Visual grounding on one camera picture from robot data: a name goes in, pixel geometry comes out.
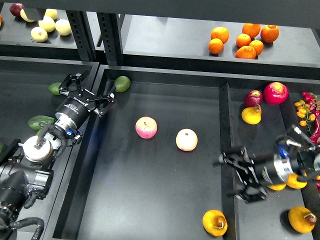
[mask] orange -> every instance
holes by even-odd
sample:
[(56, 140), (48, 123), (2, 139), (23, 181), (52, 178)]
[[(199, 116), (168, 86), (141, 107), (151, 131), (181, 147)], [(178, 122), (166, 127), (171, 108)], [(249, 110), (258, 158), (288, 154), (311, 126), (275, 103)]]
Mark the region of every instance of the orange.
[(212, 54), (219, 54), (224, 49), (224, 44), (219, 38), (214, 38), (209, 42), (209, 51)]
[(255, 54), (258, 56), (262, 53), (262, 50), (264, 49), (264, 44), (262, 41), (259, 40), (253, 40), (249, 44), (250, 47), (253, 47), (255, 50)]
[(248, 34), (254, 39), (260, 33), (261, 25), (256, 23), (245, 23), (242, 27), (242, 33)]
[(273, 43), (279, 37), (279, 28), (276, 25), (265, 25), (260, 36), (264, 42)]
[(236, 37), (235, 43), (239, 48), (249, 46), (251, 43), (251, 37), (248, 34), (241, 33)]
[(256, 50), (252, 46), (242, 46), (236, 51), (235, 57), (238, 59), (255, 59)]
[(215, 27), (211, 32), (211, 39), (220, 39), (225, 44), (229, 39), (229, 31), (223, 26)]

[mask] yellow apple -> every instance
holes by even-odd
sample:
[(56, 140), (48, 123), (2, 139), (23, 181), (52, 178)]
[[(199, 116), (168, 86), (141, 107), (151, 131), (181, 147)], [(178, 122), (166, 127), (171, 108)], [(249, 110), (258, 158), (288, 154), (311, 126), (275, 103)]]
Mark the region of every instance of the yellow apple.
[(65, 19), (60, 19), (55, 22), (55, 29), (60, 33), (60, 35), (67, 36), (71, 33), (70, 22)]
[(44, 16), (43, 20), (40, 20), (38, 23), (39, 27), (43, 28), (47, 33), (51, 33), (56, 28), (55, 21), (49, 16)]
[(26, 15), (24, 9), (21, 9), (20, 15), (21, 15), (22, 19), (25, 20), (25, 21), (28, 22), (28, 23), (33, 23), (33, 22), (35, 21), (35, 20), (31, 20), (31, 19), (28, 19), (28, 18), (27, 18), (27, 15)]
[(42, 27), (36, 26), (31, 30), (31, 37), (37, 43), (43, 43), (48, 39), (48, 33)]
[(44, 15), (52, 18), (53, 20), (56, 20), (57, 17), (58, 17), (58, 11), (56, 9), (48, 8), (47, 10), (45, 10), (45, 14)]
[(136, 133), (143, 139), (152, 138), (157, 132), (157, 122), (149, 116), (143, 116), (135, 123)]
[(193, 130), (185, 128), (178, 132), (175, 143), (182, 151), (192, 151), (198, 144), (198, 137)]

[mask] metal post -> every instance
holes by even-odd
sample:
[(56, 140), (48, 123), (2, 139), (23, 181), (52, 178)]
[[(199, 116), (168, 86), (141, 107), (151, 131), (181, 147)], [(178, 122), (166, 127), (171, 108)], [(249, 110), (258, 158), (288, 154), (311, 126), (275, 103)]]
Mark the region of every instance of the metal post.
[[(223, 119), (223, 121), (220, 121), (220, 147), (222, 152), (234, 147), (230, 102), (230, 89), (228, 83), (226, 83), (219, 88), (219, 114), (220, 119)], [(228, 232), (223, 235), (223, 240), (239, 239), (238, 203), (234, 196), (227, 196), (235, 187), (235, 170), (223, 164), (221, 166), (221, 202), (222, 212), (228, 219)]]
[(97, 12), (101, 30), (101, 39), (104, 46), (108, 65), (124, 65), (124, 56), (121, 41), (121, 26), (118, 14)]
[(81, 61), (96, 62), (96, 48), (91, 34), (87, 13), (84, 11), (65, 11), (71, 25), (72, 34)]

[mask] cylindrical motor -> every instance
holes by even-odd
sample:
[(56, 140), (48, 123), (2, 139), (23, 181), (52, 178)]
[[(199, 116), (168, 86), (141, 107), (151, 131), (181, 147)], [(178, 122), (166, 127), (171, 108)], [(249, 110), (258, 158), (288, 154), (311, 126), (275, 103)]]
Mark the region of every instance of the cylindrical motor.
[(23, 151), (26, 159), (34, 165), (42, 165), (53, 159), (53, 147), (49, 140), (46, 140), (41, 148), (36, 148), (38, 136), (30, 137), (23, 144)]
[(89, 103), (83, 102), (76, 97), (68, 97), (64, 100), (64, 102), (56, 109), (56, 117), (57, 119), (62, 116), (68, 116), (73, 123), (75, 124), (75, 128), (79, 128), (89, 117), (90, 111), (86, 106)]
[(262, 186), (278, 185), (287, 182), (293, 174), (295, 164), (289, 158), (270, 154), (253, 159), (256, 178)]

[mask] pink apple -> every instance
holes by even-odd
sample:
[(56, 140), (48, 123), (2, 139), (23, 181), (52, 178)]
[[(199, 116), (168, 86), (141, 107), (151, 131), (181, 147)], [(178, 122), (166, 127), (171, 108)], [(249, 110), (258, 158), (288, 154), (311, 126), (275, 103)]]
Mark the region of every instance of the pink apple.
[(175, 143), (182, 151), (192, 151), (198, 144), (198, 137), (193, 130), (185, 128), (178, 132)]
[(288, 88), (277, 81), (270, 83), (263, 90), (263, 98), (267, 104), (282, 104), (288, 96)]
[(143, 116), (136, 121), (135, 130), (141, 138), (150, 139), (157, 132), (157, 123), (153, 118)]

